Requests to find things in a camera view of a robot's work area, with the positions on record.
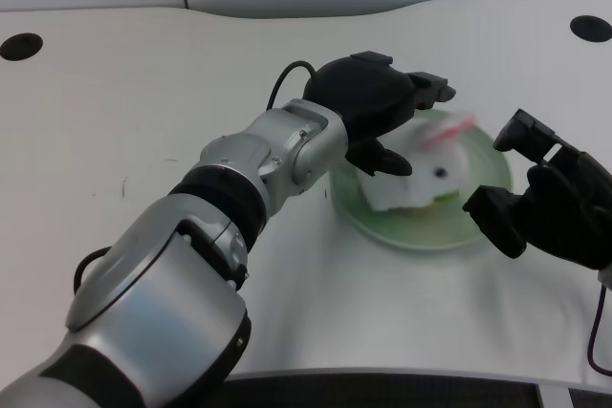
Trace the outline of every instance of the robotic hand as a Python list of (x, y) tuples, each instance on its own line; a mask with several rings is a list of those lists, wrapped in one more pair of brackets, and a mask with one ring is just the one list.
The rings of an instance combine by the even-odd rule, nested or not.
[(454, 96), (446, 80), (391, 63), (371, 52), (333, 61), (313, 70), (303, 99), (209, 144), (168, 196), (86, 259), (105, 253), (82, 286), (79, 266), (63, 342), (0, 407), (183, 407), (225, 379), (249, 341), (236, 291), (266, 223), (344, 157), (409, 175), (376, 137)]
[[(553, 157), (544, 156), (556, 144)], [(493, 147), (515, 150), (535, 162), (529, 188), (514, 195), (503, 188), (480, 186), (464, 210), (499, 250), (511, 258), (527, 243), (558, 258), (597, 269), (602, 283), (600, 302), (587, 359), (598, 373), (612, 376), (593, 358), (606, 288), (612, 289), (612, 176), (588, 153), (580, 152), (555, 132), (519, 110), (506, 124)]]

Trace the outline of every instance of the red marking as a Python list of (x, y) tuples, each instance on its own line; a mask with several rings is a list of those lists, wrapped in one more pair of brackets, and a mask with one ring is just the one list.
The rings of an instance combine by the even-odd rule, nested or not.
[(444, 131), (442, 131), (437, 136), (434, 136), (431, 139), (423, 141), (419, 145), (419, 150), (429, 150), (431, 147), (436, 146), (440, 142), (446, 139), (450, 139), (462, 131), (465, 131), (468, 128), (471, 128), (475, 124), (474, 117), (467, 117), (461, 120), (459, 124), (455, 124), (454, 126), (450, 126)]

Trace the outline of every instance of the black hole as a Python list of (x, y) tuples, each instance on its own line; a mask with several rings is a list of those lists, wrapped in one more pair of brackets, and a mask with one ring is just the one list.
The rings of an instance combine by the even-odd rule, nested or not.
[(42, 48), (42, 38), (35, 33), (19, 33), (0, 45), (0, 56), (7, 61), (22, 61), (37, 54)]
[(570, 23), (570, 29), (588, 42), (607, 42), (612, 38), (612, 26), (597, 16), (578, 16)]
[(436, 167), (433, 171), (433, 175), (438, 179), (444, 179), (448, 175), (448, 171), (444, 167)]

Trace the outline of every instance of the black band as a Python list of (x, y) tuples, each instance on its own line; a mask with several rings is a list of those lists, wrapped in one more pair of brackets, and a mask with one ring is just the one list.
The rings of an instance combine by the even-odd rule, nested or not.
[(40, 375), (70, 384), (101, 408), (144, 408), (134, 383), (107, 357), (81, 344), (71, 346)]
[(224, 167), (190, 171), (170, 195), (186, 193), (208, 201), (232, 220), (251, 250), (266, 223), (266, 207), (257, 188), (241, 174)]

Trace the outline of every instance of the black cable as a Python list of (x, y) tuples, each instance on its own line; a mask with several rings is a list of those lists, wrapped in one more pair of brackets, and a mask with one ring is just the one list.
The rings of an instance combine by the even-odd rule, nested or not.
[(600, 367), (593, 359), (593, 347), (595, 346), (595, 337), (597, 336), (597, 330), (600, 327), (601, 314), (603, 313), (603, 302), (605, 301), (606, 286), (601, 286), (600, 303), (597, 305), (597, 312), (595, 313), (595, 322), (593, 322), (593, 329), (591, 329), (591, 337), (589, 338), (589, 346), (586, 350), (586, 359), (589, 361), (591, 368), (597, 373), (605, 376), (612, 376), (612, 371), (606, 370)]
[(310, 77), (313, 80), (313, 84), (315, 84), (315, 73), (317, 71), (315, 71), (315, 68), (313, 66), (311, 66), (310, 63), (308, 63), (306, 61), (292, 62), (290, 65), (288, 65), (285, 68), (285, 70), (282, 72), (282, 74), (280, 75), (280, 77), (276, 81), (276, 84), (274, 85), (274, 88), (272, 89), (272, 94), (270, 95), (270, 100), (268, 100), (268, 106), (266, 107), (267, 111), (272, 109), (272, 107), (274, 105), (274, 100), (276, 99), (276, 94), (278, 93), (278, 90), (280, 89), (280, 85), (283, 84), (283, 80), (289, 74), (289, 72), (292, 71), (293, 69), (295, 69), (296, 67), (303, 67), (304, 69), (306, 69), (310, 73)]
[(90, 263), (92, 263), (94, 260), (97, 260), (98, 258), (103, 257), (106, 254), (106, 252), (108, 252), (109, 250), (110, 250), (110, 247), (100, 248), (96, 250), (95, 252), (90, 253), (89, 255), (87, 255), (85, 258), (83, 258), (80, 261), (80, 263), (76, 267), (75, 279), (73, 281), (75, 294), (77, 294), (77, 290), (80, 288), (80, 282), (83, 277), (83, 272), (85, 271), (87, 266)]

